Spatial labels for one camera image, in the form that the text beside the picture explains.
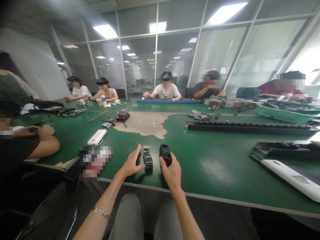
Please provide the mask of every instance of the black chair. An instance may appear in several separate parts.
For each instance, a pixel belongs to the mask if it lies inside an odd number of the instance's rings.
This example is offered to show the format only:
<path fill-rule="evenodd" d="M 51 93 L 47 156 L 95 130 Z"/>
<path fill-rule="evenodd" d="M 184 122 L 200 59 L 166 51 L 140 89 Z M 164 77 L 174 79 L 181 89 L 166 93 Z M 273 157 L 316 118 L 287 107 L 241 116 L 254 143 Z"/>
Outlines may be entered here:
<path fill-rule="evenodd" d="M 126 91 L 124 89 L 116 89 L 119 98 L 126 98 Z"/>
<path fill-rule="evenodd" d="M 259 88 L 239 88 L 236 98 L 256 100 L 261 93 Z"/>
<path fill-rule="evenodd" d="M 184 90 L 184 98 L 192 98 L 193 96 L 193 88 L 185 88 Z"/>

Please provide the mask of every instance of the green basket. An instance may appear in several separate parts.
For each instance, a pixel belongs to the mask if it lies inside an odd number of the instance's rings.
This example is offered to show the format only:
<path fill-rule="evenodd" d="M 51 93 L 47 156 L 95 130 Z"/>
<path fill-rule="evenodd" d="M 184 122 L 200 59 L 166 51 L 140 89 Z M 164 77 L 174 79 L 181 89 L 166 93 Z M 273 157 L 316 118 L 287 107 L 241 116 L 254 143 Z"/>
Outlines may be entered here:
<path fill-rule="evenodd" d="M 315 117 L 319 117 L 319 115 L 316 115 L 316 116 L 307 115 L 307 114 L 289 112 L 289 111 L 284 111 L 284 110 L 279 110 L 279 109 L 269 108 L 264 106 L 260 106 L 260 110 L 258 114 L 268 118 L 272 117 L 277 120 L 281 120 L 288 123 L 294 123 L 294 124 L 304 124 L 305 122 Z"/>

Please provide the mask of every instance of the silver bracelet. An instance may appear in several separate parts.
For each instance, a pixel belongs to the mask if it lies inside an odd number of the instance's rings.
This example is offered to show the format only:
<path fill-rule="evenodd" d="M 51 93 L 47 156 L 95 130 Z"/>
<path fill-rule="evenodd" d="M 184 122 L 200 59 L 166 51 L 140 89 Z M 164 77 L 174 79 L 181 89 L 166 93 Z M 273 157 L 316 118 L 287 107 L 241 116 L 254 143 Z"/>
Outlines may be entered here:
<path fill-rule="evenodd" d="M 93 211 L 101 214 L 101 215 L 104 216 L 106 219 L 110 219 L 110 218 L 111 218 L 111 216 L 110 216 L 109 214 L 107 214 L 105 211 L 102 211 L 102 210 L 100 210 L 100 209 L 98 209 L 98 208 L 94 208 Z"/>

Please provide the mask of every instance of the pink shirt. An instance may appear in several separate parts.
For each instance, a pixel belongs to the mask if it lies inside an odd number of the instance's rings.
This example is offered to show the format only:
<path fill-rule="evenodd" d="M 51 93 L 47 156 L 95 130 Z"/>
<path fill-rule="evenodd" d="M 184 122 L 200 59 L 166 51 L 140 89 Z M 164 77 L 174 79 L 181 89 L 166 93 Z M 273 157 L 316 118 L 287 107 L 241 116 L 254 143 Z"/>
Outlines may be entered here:
<path fill-rule="evenodd" d="M 114 98 L 116 93 L 117 91 L 114 88 L 109 88 L 109 95 L 103 90 L 97 92 L 97 95 L 101 97 L 101 95 L 103 94 L 106 98 Z"/>

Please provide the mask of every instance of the leg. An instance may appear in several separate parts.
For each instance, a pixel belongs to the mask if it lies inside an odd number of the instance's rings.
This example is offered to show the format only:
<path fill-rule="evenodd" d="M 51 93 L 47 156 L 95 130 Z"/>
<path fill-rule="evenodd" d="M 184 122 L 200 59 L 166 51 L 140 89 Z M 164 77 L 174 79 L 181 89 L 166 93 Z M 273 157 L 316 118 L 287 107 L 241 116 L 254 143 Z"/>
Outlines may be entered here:
<path fill-rule="evenodd" d="M 177 208 L 173 201 L 162 204 L 154 239 L 183 239 Z"/>
<path fill-rule="evenodd" d="M 109 240 L 144 239 L 141 206 L 136 195 L 122 197 Z"/>

